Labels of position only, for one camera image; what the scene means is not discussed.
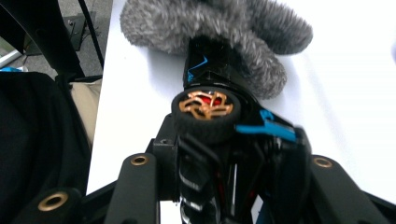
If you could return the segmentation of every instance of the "black fabric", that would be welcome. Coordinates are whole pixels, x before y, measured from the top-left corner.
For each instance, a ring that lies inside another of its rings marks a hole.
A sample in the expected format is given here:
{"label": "black fabric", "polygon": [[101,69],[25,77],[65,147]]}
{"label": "black fabric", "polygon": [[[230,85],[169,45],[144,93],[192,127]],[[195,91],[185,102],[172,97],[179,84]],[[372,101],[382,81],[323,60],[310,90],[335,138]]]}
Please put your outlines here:
{"label": "black fabric", "polygon": [[0,25],[0,36],[14,49],[23,53],[23,42],[26,32],[2,6],[0,6]]}
{"label": "black fabric", "polygon": [[69,97],[47,75],[0,72],[0,223],[48,189],[85,194],[91,152]]}

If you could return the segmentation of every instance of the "blue accent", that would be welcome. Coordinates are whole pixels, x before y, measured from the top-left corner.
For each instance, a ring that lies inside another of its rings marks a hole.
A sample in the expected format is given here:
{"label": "blue accent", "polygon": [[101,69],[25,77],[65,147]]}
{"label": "blue accent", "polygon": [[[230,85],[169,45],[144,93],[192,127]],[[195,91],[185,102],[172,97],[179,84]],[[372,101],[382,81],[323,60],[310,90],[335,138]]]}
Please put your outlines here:
{"label": "blue accent", "polygon": [[188,74],[187,81],[191,82],[192,79],[194,78],[194,75],[190,72],[190,70],[195,69],[197,67],[200,67],[200,66],[202,66],[202,65],[204,65],[206,63],[207,63],[207,58],[206,58],[206,56],[204,56],[204,61],[203,62],[201,62],[200,64],[195,65],[194,67],[192,67],[189,70],[187,70],[187,74]]}
{"label": "blue accent", "polygon": [[274,120],[274,115],[268,110],[261,110],[260,115],[262,116],[262,120],[264,124],[261,126],[254,125],[236,125],[236,131],[239,133],[266,133],[273,136],[277,136],[291,142],[296,141],[296,135],[293,131],[288,130],[280,125],[273,123],[271,120]]}

